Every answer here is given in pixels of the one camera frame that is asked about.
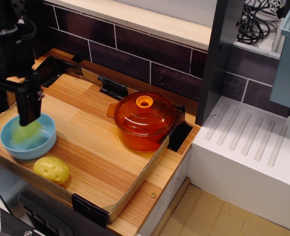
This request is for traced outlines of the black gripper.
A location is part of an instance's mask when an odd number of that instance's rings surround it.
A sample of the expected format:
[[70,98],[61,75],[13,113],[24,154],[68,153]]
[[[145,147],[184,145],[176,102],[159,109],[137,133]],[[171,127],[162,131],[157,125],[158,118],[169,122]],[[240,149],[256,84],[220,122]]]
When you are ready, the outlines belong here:
[[[0,29],[0,91],[15,91],[20,125],[27,126],[41,115],[43,90],[39,76],[32,70],[34,52],[31,41],[35,28]],[[25,85],[18,86],[6,79],[25,78]]]

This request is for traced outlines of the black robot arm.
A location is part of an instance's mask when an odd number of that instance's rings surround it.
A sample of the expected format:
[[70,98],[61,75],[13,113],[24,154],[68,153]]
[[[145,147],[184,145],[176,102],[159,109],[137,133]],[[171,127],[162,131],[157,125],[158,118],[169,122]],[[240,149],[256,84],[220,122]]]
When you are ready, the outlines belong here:
[[32,69],[36,26],[25,18],[23,0],[0,0],[0,113],[8,109],[7,92],[16,97],[20,125],[40,117],[43,90]]

